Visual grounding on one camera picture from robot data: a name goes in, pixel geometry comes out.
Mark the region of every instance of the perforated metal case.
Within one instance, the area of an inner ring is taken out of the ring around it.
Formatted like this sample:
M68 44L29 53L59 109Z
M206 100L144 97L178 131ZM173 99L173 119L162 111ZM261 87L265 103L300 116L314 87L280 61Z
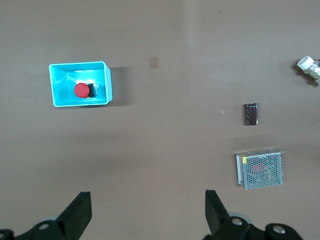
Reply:
M245 189L283 184L283 162L278 148L236 153L238 183Z

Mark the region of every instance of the cyan plastic bin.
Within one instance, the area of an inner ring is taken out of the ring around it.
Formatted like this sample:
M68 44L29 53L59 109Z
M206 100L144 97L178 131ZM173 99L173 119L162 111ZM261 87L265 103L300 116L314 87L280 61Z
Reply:
M55 63L49 66L53 105L73 107L106 105L112 100L110 68L103 61ZM76 84L95 84L97 96L76 96Z

